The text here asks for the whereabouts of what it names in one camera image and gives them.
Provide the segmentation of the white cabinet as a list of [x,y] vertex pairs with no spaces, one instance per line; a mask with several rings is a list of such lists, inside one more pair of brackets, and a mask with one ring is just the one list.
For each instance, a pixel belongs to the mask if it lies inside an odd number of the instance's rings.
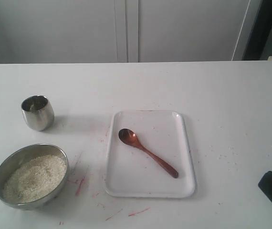
[[0,0],[0,63],[241,60],[259,0]]

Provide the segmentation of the brown wooden spoon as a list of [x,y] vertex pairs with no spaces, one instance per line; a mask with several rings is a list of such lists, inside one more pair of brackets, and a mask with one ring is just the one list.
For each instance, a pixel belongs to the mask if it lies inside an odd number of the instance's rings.
[[126,145],[132,146],[143,152],[147,153],[154,161],[156,161],[166,172],[168,172],[173,178],[178,178],[179,173],[173,166],[161,159],[154,153],[147,150],[139,141],[137,135],[130,129],[123,128],[118,132],[119,139]]

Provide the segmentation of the small steel cup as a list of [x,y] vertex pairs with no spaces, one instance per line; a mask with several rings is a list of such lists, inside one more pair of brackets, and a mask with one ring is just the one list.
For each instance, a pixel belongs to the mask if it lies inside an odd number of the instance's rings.
[[50,101],[44,95],[33,95],[21,103],[23,118],[27,126],[35,131],[49,128],[55,119]]

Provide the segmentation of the steel bowl of rice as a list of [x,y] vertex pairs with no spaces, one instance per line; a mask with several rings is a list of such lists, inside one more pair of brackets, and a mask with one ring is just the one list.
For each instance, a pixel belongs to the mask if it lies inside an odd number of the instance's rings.
[[14,152],[0,165],[0,200],[30,210],[52,201],[67,182],[66,153],[51,144],[33,144]]

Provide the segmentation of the white rectangular tray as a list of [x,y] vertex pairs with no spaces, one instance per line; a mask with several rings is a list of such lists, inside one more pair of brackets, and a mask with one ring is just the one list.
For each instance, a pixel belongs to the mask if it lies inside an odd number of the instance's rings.
[[[178,171],[173,178],[145,152],[119,139],[132,130],[142,145]],[[196,187],[186,126],[175,111],[120,111],[113,116],[104,188],[114,197],[186,198]]]

